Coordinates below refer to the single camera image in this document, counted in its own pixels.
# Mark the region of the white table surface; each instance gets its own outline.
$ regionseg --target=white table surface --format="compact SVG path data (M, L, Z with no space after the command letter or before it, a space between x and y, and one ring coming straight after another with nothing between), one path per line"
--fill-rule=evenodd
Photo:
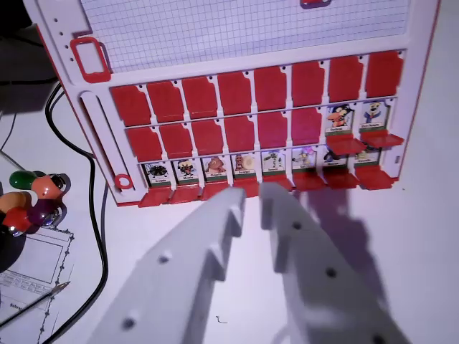
M459 3L443 1L400 181L383 191L358 188L301 195L301 201L314 209L323 228L369 286L383 296L392 317L416 344L454 343L459 338L459 165L455 158L459 44L454 36L459 30L458 17ZM89 149L65 98L56 106L54 117L65 137ZM12 118L2 118L0 142ZM60 228L75 233L71 254L76 263L72 283L57 298L58 326L86 300L100 278L87 205L89 164L58 141L43 110L18 114L5 151L25 168L66 173L72 180L64 198L68 215ZM5 192L11 191L8 177L13 171L0 158ZM98 171L98 214L103 188ZM98 301L59 343L84 343L136 260L199 205L118 208L109 195L105 220L108 283ZM257 198L247 200L245 213L242 237L233 241L227 281L215 286L204 342L289 343L282 281L272 271L268 233L260 228ZM228 323L218 323L216 316Z

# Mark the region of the grid paper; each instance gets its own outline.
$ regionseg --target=grid paper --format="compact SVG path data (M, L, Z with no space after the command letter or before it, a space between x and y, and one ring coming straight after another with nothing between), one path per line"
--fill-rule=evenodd
M113 72L403 34L410 0L82 0Z

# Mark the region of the orange ball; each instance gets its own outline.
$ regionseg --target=orange ball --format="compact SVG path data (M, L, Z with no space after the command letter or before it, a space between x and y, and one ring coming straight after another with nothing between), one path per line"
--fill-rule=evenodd
M26 206L27 198L22 192L9 192L0 197L0 211L7 213L9 209Z
M50 176L35 179L32 190L37 194L38 199L57 199L62 194Z

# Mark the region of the paper sheet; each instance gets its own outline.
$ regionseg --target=paper sheet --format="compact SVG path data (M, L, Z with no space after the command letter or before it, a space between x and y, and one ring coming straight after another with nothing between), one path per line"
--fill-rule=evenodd
M410 0L82 0L113 72L403 34Z
M35 301L59 283L68 281L73 263L73 233L40 228L27 235L19 258L0 273L0 321ZM58 309L52 298L38 304L0 330L0 343L42 343L53 331Z

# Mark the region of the purple ball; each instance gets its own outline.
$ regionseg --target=purple ball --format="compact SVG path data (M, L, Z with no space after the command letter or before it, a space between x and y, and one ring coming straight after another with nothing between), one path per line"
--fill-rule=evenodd
M54 214L58 205L54 199L39 199L37 203L27 210L28 220L37 225L43 226L49 218L49 215Z

